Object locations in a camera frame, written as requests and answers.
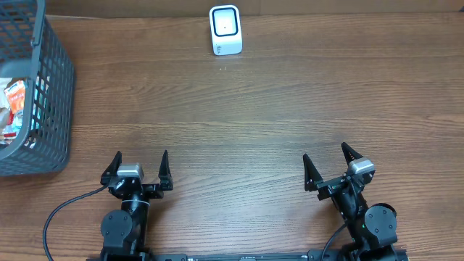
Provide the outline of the orange snack packet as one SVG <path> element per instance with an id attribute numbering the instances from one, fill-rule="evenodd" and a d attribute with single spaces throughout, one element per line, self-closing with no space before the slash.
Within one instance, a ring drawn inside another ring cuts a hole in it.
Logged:
<path id="1" fill-rule="evenodd" d="M 17 80 L 4 89 L 9 108 L 13 114 L 24 110 L 25 106 L 25 81 Z"/>

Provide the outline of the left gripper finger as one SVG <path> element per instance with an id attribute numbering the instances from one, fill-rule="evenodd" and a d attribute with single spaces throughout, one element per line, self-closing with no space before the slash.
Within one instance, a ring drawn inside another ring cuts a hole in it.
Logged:
<path id="1" fill-rule="evenodd" d="M 103 186 L 108 186 L 109 182 L 111 181 L 112 177 L 117 175 L 117 170 L 122 163 L 122 153 L 118 151 L 108 165 L 106 170 L 101 174 L 100 184 Z"/>
<path id="2" fill-rule="evenodd" d="M 163 191 L 172 191 L 173 190 L 173 178 L 170 172 L 169 160 L 168 160 L 168 151 L 165 150 L 162 155 L 162 160 L 159 167 L 159 187 Z"/>

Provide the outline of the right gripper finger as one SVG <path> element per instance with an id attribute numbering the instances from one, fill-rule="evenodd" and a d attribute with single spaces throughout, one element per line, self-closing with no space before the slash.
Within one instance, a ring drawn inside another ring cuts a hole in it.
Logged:
<path id="1" fill-rule="evenodd" d="M 318 185 L 323 182 L 323 178 L 308 154 L 304 154 L 302 159 L 304 163 L 304 189 L 305 191 L 316 191 Z"/>
<path id="2" fill-rule="evenodd" d="M 344 154 L 344 158 L 346 160 L 347 165 L 349 165 L 354 160 L 359 160 L 363 158 L 361 154 L 356 152 L 351 146 L 349 146 L 346 142 L 341 144 L 341 149 Z"/>

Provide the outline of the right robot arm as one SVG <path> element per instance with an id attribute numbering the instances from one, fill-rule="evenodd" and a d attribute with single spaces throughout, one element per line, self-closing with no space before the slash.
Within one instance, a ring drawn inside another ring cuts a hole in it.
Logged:
<path id="1" fill-rule="evenodd" d="M 362 192 L 375 175 L 376 167 L 367 157 L 347 143 L 341 144 L 347 170 L 338 178 L 323 180 L 308 154 L 302 156 L 304 189 L 316 191 L 318 199 L 330 199 L 344 223 L 333 233 L 319 254 L 321 260 L 401 260 L 404 252 L 394 248 L 397 242 L 397 212 L 389 204 L 368 206 Z M 347 229 L 352 241 L 336 254 L 328 250 L 334 239 Z"/>

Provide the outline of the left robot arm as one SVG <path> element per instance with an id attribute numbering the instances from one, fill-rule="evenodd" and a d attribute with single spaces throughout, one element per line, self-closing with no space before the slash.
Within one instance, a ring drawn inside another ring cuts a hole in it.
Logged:
<path id="1" fill-rule="evenodd" d="M 118 210 L 108 212 L 101 222 L 104 238 L 100 260 L 154 260 L 145 246 L 150 201 L 173 190 L 168 152 L 164 152 L 158 173 L 159 183 L 144 183 L 139 163 L 124 163 L 118 152 L 101 175 L 101 185 L 121 201 Z"/>

